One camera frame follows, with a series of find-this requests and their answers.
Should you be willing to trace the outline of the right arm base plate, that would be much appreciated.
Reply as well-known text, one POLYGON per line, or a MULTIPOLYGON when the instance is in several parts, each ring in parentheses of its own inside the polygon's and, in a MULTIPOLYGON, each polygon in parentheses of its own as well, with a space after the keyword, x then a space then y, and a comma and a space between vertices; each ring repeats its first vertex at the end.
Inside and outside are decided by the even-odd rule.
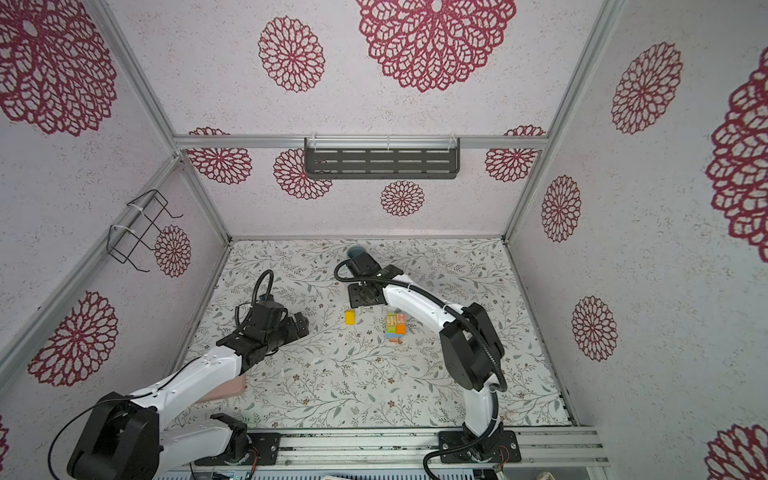
MULTIPOLYGON (((438 433, 438 446, 441 450, 456 449, 470 442, 464 431, 443 430, 438 433)), ((468 450, 443 453, 440 461, 444 464, 462 463, 520 463, 521 449, 517 437, 511 430, 496 430, 487 439, 468 450)))

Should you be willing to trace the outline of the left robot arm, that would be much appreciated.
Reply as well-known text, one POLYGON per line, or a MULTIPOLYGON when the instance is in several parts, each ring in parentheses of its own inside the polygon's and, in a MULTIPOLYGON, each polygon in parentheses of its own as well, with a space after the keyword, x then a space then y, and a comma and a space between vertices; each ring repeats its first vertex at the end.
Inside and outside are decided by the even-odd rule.
POLYGON ((218 413, 181 428, 170 423, 308 333, 305 315, 289 315, 274 300, 256 301, 231 334, 176 373, 128 395, 111 392, 85 411, 87 421, 67 474, 74 479, 152 479, 201 459, 245 461, 252 442, 244 422, 218 413))

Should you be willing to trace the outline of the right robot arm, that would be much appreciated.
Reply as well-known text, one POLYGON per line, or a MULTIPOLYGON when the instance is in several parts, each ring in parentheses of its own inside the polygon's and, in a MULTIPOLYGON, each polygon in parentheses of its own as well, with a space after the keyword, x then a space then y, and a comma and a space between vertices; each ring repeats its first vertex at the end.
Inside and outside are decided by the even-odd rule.
POLYGON ((351 307, 386 305, 433 331, 446 371, 464 389, 467 441, 478 444, 500 435, 498 394, 508 388, 502 369, 505 350, 482 305, 451 303, 418 285, 400 268, 380 265, 360 246, 348 250, 333 276, 348 285, 351 307))

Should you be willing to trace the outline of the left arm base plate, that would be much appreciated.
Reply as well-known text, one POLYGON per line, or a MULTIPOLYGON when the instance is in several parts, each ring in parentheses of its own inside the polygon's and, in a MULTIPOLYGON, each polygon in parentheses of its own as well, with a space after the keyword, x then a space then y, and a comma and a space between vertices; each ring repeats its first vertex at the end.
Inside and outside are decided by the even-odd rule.
POLYGON ((274 466, 280 449, 280 433, 249 433, 242 446, 196 462, 199 466, 274 466))

